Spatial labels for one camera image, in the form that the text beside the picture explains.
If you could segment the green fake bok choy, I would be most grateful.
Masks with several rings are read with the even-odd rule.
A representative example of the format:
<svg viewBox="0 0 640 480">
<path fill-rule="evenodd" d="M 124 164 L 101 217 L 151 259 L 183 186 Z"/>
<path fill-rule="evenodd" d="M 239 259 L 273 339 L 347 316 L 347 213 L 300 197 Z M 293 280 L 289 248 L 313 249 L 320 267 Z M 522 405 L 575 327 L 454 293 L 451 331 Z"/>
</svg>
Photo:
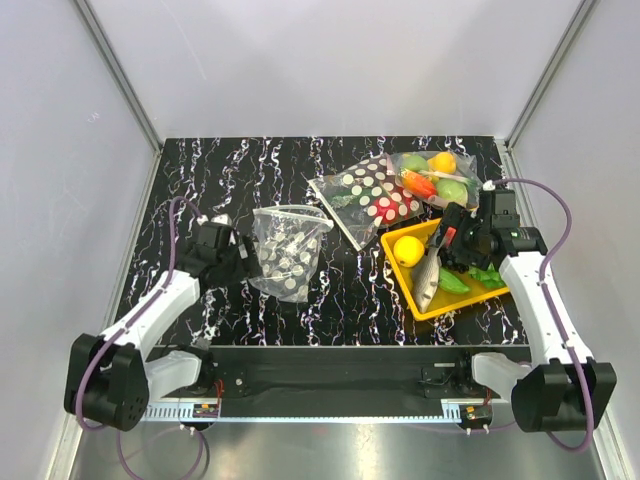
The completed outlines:
<svg viewBox="0 0 640 480">
<path fill-rule="evenodd" d="M 479 281 L 487 289 L 499 289 L 506 286 L 500 273 L 492 265 L 490 265 L 487 270 L 470 267 L 469 275 L 474 280 Z"/>
</svg>

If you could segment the grey fake fish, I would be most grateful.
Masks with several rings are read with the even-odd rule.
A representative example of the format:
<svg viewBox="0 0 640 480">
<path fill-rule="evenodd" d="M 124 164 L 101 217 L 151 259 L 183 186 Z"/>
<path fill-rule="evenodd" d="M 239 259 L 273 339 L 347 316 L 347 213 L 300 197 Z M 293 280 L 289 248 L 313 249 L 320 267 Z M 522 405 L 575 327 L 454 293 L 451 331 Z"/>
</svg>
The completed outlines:
<svg viewBox="0 0 640 480">
<path fill-rule="evenodd" d="M 439 250 L 441 246 L 442 242 L 432 235 L 427 242 L 424 257 L 413 268 L 411 273 L 413 281 L 411 295 L 421 314 L 428 310 L 438 289 L 441 267 Z"/>
</svg>

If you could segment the yellow fake lemon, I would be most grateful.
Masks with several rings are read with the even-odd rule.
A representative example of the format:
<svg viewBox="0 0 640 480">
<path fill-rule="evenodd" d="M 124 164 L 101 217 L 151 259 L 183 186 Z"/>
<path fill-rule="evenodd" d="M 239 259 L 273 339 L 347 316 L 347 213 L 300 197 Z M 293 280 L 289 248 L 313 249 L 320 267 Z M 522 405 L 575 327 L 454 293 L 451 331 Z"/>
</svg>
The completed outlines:
<svg viewBox="0 0 640 480">
<path fill-rule="evenodd" d="M 425 253 L 425 244 L 418 238 L 405 235 L 400 237 L 393 246 L 393 256 L 396 262 L 403 267 L 416 266 Z"/>
</svg>

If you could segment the clear zip bag with lemon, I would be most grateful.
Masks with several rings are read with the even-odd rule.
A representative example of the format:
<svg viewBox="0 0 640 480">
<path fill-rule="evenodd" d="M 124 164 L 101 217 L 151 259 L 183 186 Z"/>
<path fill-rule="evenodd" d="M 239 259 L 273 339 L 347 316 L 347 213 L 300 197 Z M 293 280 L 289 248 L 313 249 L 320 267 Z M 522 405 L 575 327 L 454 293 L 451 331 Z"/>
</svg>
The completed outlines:
<svg viewBox="0 0 640 480">
<path fill-rule="evenodd" d="M 255 209 L 253 234 L 260 275 L 249 280 L 251 286 L 283 302 L 306 302 L 322 239 L 333 228 L 334 222 L 315 206 Z"/>
</svg>

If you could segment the clear zip bag with mushroom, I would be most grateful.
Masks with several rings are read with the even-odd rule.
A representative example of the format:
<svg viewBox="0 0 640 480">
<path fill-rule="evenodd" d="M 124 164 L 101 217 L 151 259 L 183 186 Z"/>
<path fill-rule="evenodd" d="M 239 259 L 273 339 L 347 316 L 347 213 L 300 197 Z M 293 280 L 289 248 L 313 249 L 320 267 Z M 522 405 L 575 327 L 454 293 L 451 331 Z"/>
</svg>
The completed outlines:
<svg viewBox="0 0 640 480">
<path fill-rule="evenodd" d="M 387 154 L 312 179 L 309 185 L 358 251 L 374 239 L 379 229 L 414 219 L 424 211 L 422 202 L 396 178 Z"/>
</svg>

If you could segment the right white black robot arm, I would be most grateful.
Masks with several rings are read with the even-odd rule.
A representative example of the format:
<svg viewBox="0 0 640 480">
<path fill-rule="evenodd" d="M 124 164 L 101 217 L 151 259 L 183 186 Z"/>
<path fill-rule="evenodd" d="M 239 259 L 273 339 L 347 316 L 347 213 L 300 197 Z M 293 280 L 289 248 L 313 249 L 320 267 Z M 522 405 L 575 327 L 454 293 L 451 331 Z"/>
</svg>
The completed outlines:
<svg viewBox="0 0 640 480">
<path fill-rule="evenodd" d="M 433 243 L 457 264 L 498 271 L 530 348 L 528 366 L 495 352 L 472 355 L 454 371 L 457 390 L 470 397 L 492 390 L 510 403 L 527 433 L 592 434 L 617 376 L 610 363 L 594 359 L 573 327 L 550 270 L 552 252 L 537 228 L 521 225 L 514 192 L 483 191 L 474 212 L 450 203 Z"/>
</svg>

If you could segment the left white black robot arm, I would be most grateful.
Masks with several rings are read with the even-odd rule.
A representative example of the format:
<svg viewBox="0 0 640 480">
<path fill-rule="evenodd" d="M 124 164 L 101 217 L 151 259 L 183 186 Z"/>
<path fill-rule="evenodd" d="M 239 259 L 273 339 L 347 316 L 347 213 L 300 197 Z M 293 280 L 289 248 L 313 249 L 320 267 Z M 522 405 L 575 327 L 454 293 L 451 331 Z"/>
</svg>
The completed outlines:
<svg viewBox="0 0 640 480">
<path fill-rule="evenodd" d="M 63 408 L 88 429 L 129 431 L 149 403 L 181 388 L 196 396 L 215 386 L 216 372 L 192 350 L 150 359 L 157 341 L 207 291 L 259 276 L 252 238 L 207 221 L 175 255 L 158 283 L 117 323 L 71 346 Z"/>
</svg>

